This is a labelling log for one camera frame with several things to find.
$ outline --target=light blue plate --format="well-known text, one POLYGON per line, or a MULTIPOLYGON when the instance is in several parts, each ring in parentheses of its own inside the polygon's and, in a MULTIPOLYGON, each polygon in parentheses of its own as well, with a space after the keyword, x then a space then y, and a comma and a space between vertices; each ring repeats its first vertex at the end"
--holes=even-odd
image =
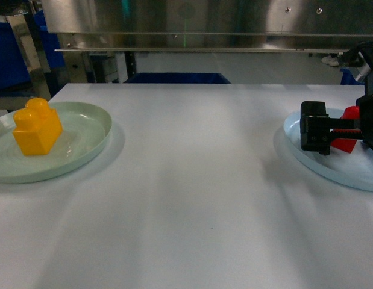
MULTIPOLYGON (((327 109, 332 118, 340 118, 343 110, 327 109)), ((293 155, 314 172, 352 188, 373 191, 373 150, 358 141, 348 154, 331 147, 330 155, 303 151, 300 146, 300 111, 292 113, 284 122, 288 147, 293 155)))

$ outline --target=shoe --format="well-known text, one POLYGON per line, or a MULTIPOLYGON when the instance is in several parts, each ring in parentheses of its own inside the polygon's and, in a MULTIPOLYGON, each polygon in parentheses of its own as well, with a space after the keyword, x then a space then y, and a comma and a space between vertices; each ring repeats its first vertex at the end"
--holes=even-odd
POLYGON ((328 65, 331 67, 339 67, 339 62, 337 60, 337 57, 332 58, 328 65))
POLYGON ((329 55, 329 56, 323 57, 321 59, 321 62, 328 65, 328 64, 330 64, 331 59, 332 59, 332 56, 329 55))

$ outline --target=light green plate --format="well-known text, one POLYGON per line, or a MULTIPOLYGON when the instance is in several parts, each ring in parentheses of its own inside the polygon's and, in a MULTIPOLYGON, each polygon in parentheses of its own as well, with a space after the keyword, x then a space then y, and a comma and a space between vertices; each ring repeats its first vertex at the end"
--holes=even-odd
POLYGON ((0 117, 0 182, 22 184, 70 172, 98 155, 111 130, 111 116, 96 105, 82 102, 51 103, 63 132, 47 155, 24 156, 13 135, 13 114, 0 117))

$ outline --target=yellow toy block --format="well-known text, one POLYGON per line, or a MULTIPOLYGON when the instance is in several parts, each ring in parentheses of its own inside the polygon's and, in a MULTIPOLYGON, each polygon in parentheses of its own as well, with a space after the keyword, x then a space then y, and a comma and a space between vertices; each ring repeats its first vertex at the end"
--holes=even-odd
POLYGON ((12 132, 24 155, 46 155, 63 132, 56 109, 47 100, 32 98, 13 115, 12 132))

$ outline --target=table surface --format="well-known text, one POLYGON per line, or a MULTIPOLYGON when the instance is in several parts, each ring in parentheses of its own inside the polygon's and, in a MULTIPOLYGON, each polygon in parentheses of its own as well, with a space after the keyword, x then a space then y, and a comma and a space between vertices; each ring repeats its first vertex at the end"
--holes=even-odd
POLYGON ((359 86, 69 84, 99 105, 105 149, 79 169, 0 184, 0 288, 373 288, 373 193, 287 147, 302 101, 359 86))

